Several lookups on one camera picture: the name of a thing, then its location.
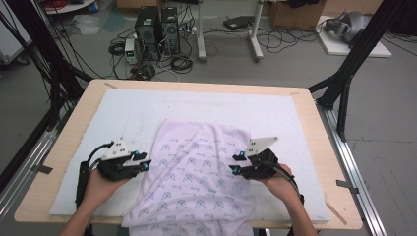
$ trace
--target plastic bag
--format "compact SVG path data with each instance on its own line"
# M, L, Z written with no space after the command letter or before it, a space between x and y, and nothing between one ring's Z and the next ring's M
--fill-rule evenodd
M89 15L76 15L73 18L76 27L80 29L81 35L95 35L100 32L100 18Z

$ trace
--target forearm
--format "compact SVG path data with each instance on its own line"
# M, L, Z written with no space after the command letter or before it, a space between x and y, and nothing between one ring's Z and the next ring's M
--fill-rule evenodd
M94 214L98 206L81 204L77 211L73 214L65 227L59 233L59 236L82 236L86 230L89 220Z
M285 205L291 218L294 236L317 236L316 229L300 200L292 199L286 201Z

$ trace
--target metal rail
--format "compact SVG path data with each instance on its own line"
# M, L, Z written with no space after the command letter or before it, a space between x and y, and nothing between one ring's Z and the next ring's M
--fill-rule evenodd
M331 135L330 138L332 138L334 141L334 145L336 147L335 151L338 154L338 158L341 164L343 164L343 171L345 172L346 179L350 181L353 188L358 190L358 194L354 194L354 197L356 197L357 202L362 209L369 230L374 236L387 236L383 223L380 220L374 203L372 202L371 196L369 195L366 185L362 179L358 166L356 165L355 158L350 151L349 145L342 140L337 132L336 116L332 110L325 110L321 107L318 107L318 109L321 115L324 116L322 117L323 123Z

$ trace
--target white cloth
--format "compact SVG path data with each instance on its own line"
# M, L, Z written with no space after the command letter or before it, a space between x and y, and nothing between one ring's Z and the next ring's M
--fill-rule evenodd
M130 235L253 235L250 184L234 176L233 154L246 150L249 132L209 123L164 121L139 202L124 217Z

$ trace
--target hand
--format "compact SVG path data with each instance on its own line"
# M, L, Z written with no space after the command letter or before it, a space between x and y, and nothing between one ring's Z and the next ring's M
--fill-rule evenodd
M279 163L279 165L290 175L292 175L291 169L286 164ZM267 186L271 193L277 198L281 199L285 204L291 200L299 200L297 191L291 183L285 179L280 173L276 173L274 176L259 180Z
M116 182L109 181L101 176L97 169L89 174L89 182L87 184L86 193L84 194L83 203L87 202L94 206L100 206L106 202L114 192L129 179Z

